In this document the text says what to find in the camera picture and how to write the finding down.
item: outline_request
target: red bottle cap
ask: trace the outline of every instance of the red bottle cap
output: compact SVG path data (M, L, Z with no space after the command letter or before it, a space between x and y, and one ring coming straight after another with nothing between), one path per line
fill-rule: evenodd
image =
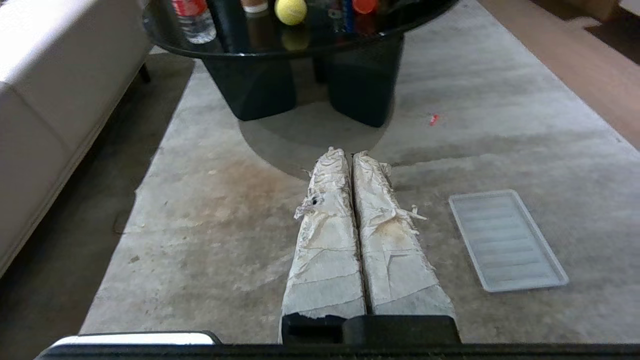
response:
M370 13L377 5L378 0L353 0L353 9L358 13Z

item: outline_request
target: plastic bottle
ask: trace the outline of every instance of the plastic bottle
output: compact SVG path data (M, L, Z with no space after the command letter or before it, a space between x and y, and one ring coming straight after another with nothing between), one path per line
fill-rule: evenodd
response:
M184 36L194 44L216 38L216 26L205 0L172 0Z

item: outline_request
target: yellow ball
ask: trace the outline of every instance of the yellow ball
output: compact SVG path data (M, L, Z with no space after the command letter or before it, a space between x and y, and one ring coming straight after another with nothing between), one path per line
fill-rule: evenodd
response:
M307 4L305 0L278 0L276 16L289 26L298 25L307 16Z

